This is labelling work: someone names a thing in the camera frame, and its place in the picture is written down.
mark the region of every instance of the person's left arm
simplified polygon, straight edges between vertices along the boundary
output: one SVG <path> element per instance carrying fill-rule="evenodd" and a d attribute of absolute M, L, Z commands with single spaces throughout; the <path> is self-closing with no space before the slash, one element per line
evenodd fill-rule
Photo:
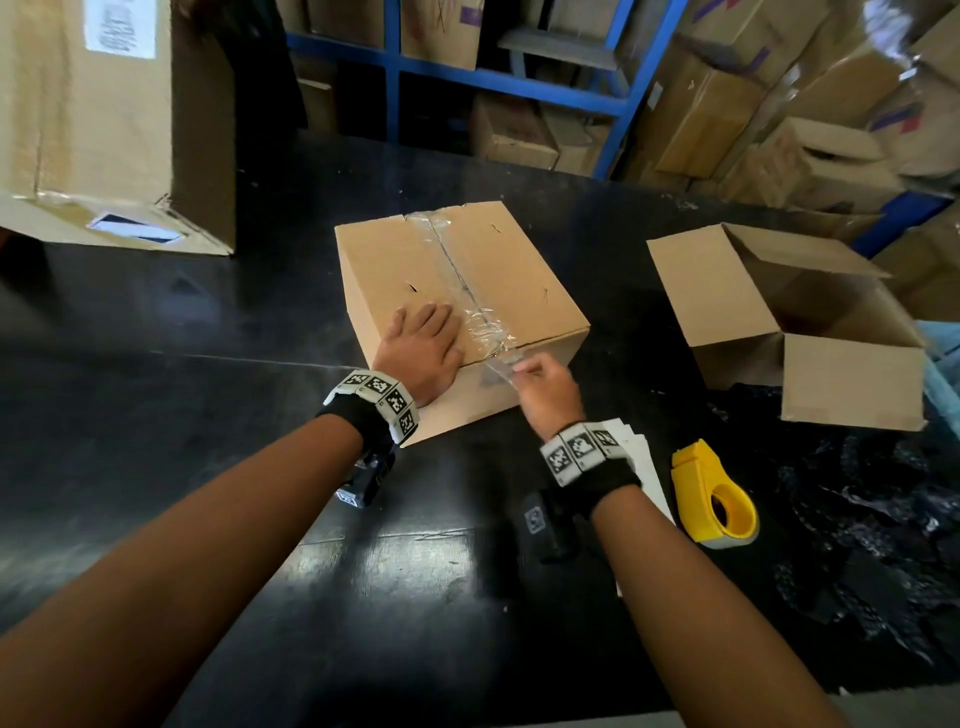
<path fill-rule="evenodd" d="M 400 310 L 372 367 L 427 404 L 463 362 L 460 326 L 448 305 Z M 322 415 L 133 533 L 0 640 L 0 723 L 159 724 L 362 449 Z"/>

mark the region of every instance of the blue metal shelf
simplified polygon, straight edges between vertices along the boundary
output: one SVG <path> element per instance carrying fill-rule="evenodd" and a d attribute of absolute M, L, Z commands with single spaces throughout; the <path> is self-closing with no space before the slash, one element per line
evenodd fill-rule
<path fill-rule="evenodd" d="M 630 129 L 640 101 L 643 99 L 651 79 L 653 79 L 654 71 L 660 64 L 667 43 L 673 35 L 677 22 L 686 6 L 686 0 L 669 0 L 660 21 L 660 27 L 654 35 L 646 57 L 636 72 L 633 84 L 629 91 L 617 96 L 601 93 L 599 83 L 592 84 L 590 90 L 582 90 L 525 78 L 522 72 L 522 63 L 514 63 L 515 73 L 510 74 L 484 68 L 467 71 L 463 68 L 455 68 L 431 61 L 405 58 L 400 55 L 400 2 L 401 0 L 384 0 L 385 47 L 383 50 L 344 43 L 327 37 L 297 34 L 288 34 L 287 43 L 291 49 L 310 56 L 318 56 L 333 61 L 352 61 L 381 66 L 386 72 L 387 140 L 394 143 L 397 142 L 399 135 L 400 73 L 430 76 L 476 88 L 500 91 L 501 93 L 509 93 L 536 101 L 545 101 L 571 109 L 612 116 L 614 120 L 610 136 L 608 136 L 603 151 L 597 159 L 596 167 L 593 169 L 593 177 L 598 180 L 607 178 L 617 151 Z M 606 48 L 610 50 L 616 48 L 623 29 L 627 25 L 627 19 L 630 17 L 630 10 L 633 8 L 634 2 L 635 0 L 620 0 L 617 4 L 610 31 L 607 33 L 607 39 L 604 43 Z M 594 79 L 599 77 L 599 73 L 594 73 Z M 617 74 L 610 73 L 608 80 L 611 88 L 618 88 Z"/>

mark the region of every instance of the forearm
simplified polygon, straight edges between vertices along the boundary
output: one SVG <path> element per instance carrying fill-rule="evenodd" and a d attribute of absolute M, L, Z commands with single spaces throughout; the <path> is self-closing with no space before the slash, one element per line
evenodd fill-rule
<path fill-rule="evenodd" d="M 687 726 L 847 725 L 750 600 L 640 489 L 610 493 L 592 521 Z"/>
<path fill-rule="evenodd" d="M 359 457 L 314 420 L 143 526 L 0 641 L 5 725 L 112 725 L 176 699 Z"/>

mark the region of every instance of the printed label on box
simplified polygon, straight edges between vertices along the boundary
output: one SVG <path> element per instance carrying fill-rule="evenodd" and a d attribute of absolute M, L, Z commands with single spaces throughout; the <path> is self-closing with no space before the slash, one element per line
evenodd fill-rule
<path fill-rule="evenodd" d="M 170 245 L 183 238 L 181 232 L 158 228 L 156 225 L 145 225 L 144 223 L 138 223 L 136 220 L 113 215 L 109 212 L 95 218 L 87 227 L 95 231 L 109 232 L 111 235 L 119 237 L 135 237 L 137 240 L 146 240 L 160 245 Z"/>
<path fill-rule="evenodd" d="M 84 0 L 86 50 L 156 58 L 156 0 Z"/>
<path fill-rule="evenodd" d="M 654 84 L 654 87 L 650 89 L 650 97 L 647 99 L 647 106 L 651 109 L 657 107 L 657 103 L 660 101 L 660 95 L 663 93 L 663 86 L 660 84 Z"/>

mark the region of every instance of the yellow tape dispenser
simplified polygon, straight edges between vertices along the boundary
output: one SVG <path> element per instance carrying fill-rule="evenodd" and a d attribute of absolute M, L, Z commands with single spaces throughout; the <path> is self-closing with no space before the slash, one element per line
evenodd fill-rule
<path fill-rule="evenodd" d="M 708 548 L 751 544 L 760 521 L 750 497 L 724 472 L 703 440 L 673 453 L 674 492 L 686 532 Z"/>

